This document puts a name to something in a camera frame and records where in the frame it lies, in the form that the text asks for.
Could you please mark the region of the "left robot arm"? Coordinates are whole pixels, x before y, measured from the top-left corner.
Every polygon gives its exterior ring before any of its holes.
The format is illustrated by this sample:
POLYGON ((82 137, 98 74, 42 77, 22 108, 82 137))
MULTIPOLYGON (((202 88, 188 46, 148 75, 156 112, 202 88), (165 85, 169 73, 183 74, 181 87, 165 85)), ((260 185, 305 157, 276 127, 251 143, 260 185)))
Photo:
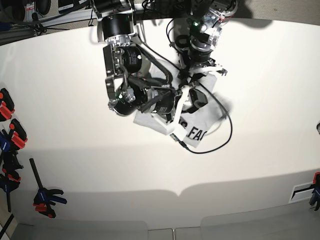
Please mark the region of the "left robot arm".
POLYGON ((188 34, 180 34, 170 42, 179 56, 177 81, 180 87, 210 73, 227 74, 211 54, 217 47, 222 27, 238 7, 237 0, 190 0, 186 4, 188 34))

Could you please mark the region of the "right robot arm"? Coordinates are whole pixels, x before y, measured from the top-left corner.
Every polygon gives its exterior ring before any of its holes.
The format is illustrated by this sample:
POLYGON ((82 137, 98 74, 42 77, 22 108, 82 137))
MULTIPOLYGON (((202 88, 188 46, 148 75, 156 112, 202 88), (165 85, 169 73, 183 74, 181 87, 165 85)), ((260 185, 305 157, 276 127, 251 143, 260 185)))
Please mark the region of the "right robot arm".
POLYGON ((134 111, 152 116, 166 135, 180 131, 183 113, 193 113, 207 104, 207 97, 196 89, 196 81, 216 68, 211 53, 221 34, 224 20, 237 10, 230 0, 206 0, 188 3, 189 33, 179 35, 171 46, 181 58, 178 87, 173 86, 172 73, 157 60, 157 53, 138 37, 134 16, 123 10, 132 9, 131 0, 93 0, 97 15, 98 41, 103 48, 109 107, 120 116, 134 111))

